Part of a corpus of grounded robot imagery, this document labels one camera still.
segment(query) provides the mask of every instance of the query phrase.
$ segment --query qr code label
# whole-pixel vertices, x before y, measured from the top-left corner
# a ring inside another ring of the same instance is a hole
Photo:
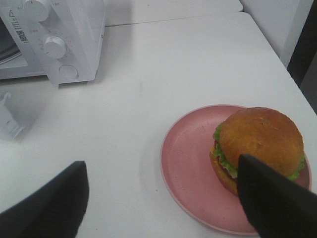
[[[26,38],[26,36],[24,35],[23,31],[16,31],[16,33],[18,33],[18,36],[20,37],[20,40],[23,42],[27,42],[28,39]]]

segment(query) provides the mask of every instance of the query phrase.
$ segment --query microwave knob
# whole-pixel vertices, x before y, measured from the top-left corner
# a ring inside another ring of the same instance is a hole
[[[23,11],[34,21],[45,21],[52,10],[48,0],[25,0]]]
[[[60,37],[50,36],[44,43],[44,51],[47,56],[60,59],[66,54],[67,45]]]

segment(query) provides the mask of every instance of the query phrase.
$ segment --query lettuce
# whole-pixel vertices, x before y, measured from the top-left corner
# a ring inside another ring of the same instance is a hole
[[[222,127],[222,123],[217,126],[214,134],[213,134],[213,138],[219,142],[219,139],[220,139],[220,131],[221,131],[221,127]],[[216,148],[215,150],[213,151],[213,155],[215,157],[219,156],[219,163],[221,164],[221,166],[226,169],[228,171],[228,173],[231,175],[231,177],[233,179],[237,178],[238,177],[238,171],[236,170],[235,167],[233,167],[226,159],[222,149],[221,149],[221,146],[219,143],[216,144]]]
[[[298,178],[298,176],[299,176],[299,171],[302,170],[302,169],[305,167],[304,161],[305,161],[305,155],[302,156],[302,158],[301,158],[301,163],[299,164],[299,166],[298,166],[296,172],[293,173],[292,175],[287,176],[287,178],[288,178],[289,180],[295,180],[295,179]]]
[[[222,127],[222,124],[223,122],[217,126],[214,134],[213,134],[213,138],[219,142],[220,140],[220,131],[221,131],[221,127]],[[238,177],[238,171],[236,168],[234,168],[230,163],[229,161],[227,161],[222,149],[221,149],[221,146],[219,143],[216,144],[216,148],[215,150],[213,151],[213,155],[215,157],[219,156],[219,163],[222,165],[222,167],[224,169],[226,169],[228,171],[228,173],[231,175],[231,177],[233,179],[237,178]],[[289,180],[295,180],[298,178],[299,176],[299,171],[302,170],[304,167],[305,167],[305,155],[302,156],[301,158],[301,163],[299,164],[297,170],[295,173],[293,173],[292,175],[289,175],[287,176],[287,178]]]

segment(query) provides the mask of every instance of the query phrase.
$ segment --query white plug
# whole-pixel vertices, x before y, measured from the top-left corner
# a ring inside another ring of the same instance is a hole
[[[10,111],[4,105],[7,98],[10,97],[11,94],[9,92],[6,92],[4,95],[0,96],[0,127],[9,133],[12,138],[15,138],[24,129],[24,126],[20,126],[16,122]]]

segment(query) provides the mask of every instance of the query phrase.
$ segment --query warning symbol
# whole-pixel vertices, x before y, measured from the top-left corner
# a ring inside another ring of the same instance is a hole
[[[9,16],[10,16],[10,17],[15,17],[15,16],[13,15],[12,10],[10,10]]]

